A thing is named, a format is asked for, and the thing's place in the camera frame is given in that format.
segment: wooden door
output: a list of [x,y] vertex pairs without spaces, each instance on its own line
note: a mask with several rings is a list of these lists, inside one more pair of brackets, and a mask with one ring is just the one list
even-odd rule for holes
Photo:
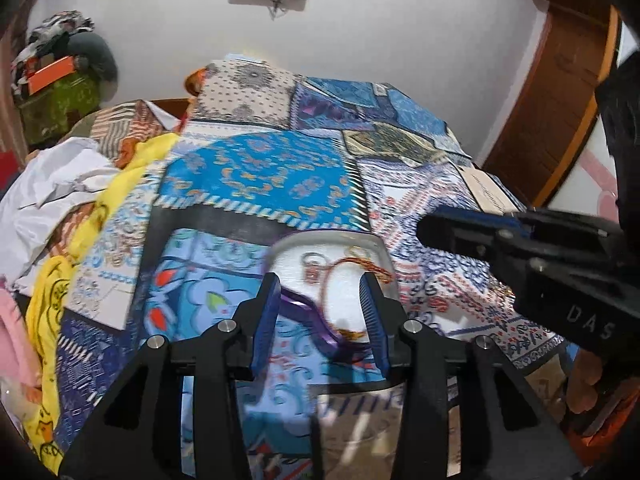
[[[591,126],[595,109],[590,101],[606,46],[607,29],[602,24],[550,7],[529,77],[482,167],[527,205],[544,202],[541,192],[556,179],[561,163],[566,163],[585,114],[592,115],[586,128]],[[565,171],[571,162],[565,164]]]

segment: pink cloth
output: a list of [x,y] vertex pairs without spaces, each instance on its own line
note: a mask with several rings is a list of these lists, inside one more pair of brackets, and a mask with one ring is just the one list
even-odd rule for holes
[[0,288],[0,376],[27,386],[40,386],[40,360],[14,298]]

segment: bedspread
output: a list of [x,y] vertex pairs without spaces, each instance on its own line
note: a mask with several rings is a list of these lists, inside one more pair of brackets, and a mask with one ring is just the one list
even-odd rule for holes
[[[106,222],[70,288],[89,317],[130,309],[124,330],[62,316],[61,449],[142,341],[197,336],[231,317],[255,295],[267,248],[297,230],[377,234],[411,317],[450,337],[490,335],[525,373],[545,363],[561,339],[514,312],[487,264],[415,238],[419,218],[439,205],[479,209],[457,165],[470,158],[446,124],[389,84],[211,63],[181,140]],[[191,474],[192,387],[185,381],[182,418]],[[307,326],[278,316],[266,373],[238,384],[254,478],[310,477],[313,458],[327,477],[388,478],[402,396],[371,356],[331,362]]]

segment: bed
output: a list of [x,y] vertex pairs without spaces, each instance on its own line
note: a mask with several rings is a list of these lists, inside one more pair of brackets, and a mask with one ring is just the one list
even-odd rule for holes
[[[127,110],[91,128],[106,135]],[[465,171],[476,170],[446,123],[391,84],[210,63],[179,140],[104,223],[55,313],[60,418],[36,453],[69,448],[147,337],[197,336],[231,317],[255,295],[270,246],[309,230],[377,235],[411,317],[453,338],[491,336],[549,400],[564,379],[562,339],[517,315],[485,263],[415,238],[419,218],[439,205],[483,208]],[[193,475],[192,391],[185,380],[182,468]],[[267,373],[238,384],[254,478],[311,477],[318,456],[328,477],[388,478],[402,394],[370,354],[335,362],[308,324],[281,314]],[[455,399],[452,378],[453,410]],[[363,416],[387,440],[358,433]],[[452,473],[456,463],[450,456]]]

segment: blue paisley fabric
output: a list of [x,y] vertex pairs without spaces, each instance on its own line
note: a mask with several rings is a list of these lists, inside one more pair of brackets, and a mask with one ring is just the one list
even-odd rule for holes
[[[391,85],[220,61],[208,66],[194,110],[180,142],[106,222],[70,285],[69,301],[83,312],[129,309],[124,330],[63,314],[56,353],[61,416],[54,430],[63,450],[148,336],[198,336],[255,295],[273,241],[239,239],[228,215],[231,222],[278,225],[279,232],[373,232],[390,253],[411,317],[454,338],[491,335],[523,370],[558,348],[558,336],[514,313],[513,295],[486,264],[428,250],[415,238],[419,218],[438,205],[477,210],[478,204],[452,164],[469,166],[470,158],[446,124]],[[141,266],[152,211],[183,214],[195,207],[220,222],[207,229],[177,225],[159,244],[157,261]],[[258,236],[260,229],[248,232]],[[335,385],[339,402],[325,395]],[[331,362],[305,325],[279,315],[267,369],[237,386],[254,478],[310,478],[318,451],[314,417],[334,413],[345,420],[392,409],[385,424],[398,424],[402,387],[389,387],[370,355],[355,364]],[[379,395],[366,397],[364,390]],[[193,475],[192,394],[193,381],[185,380],[183,471]],[[330,430],[319,431],[330,447]]]

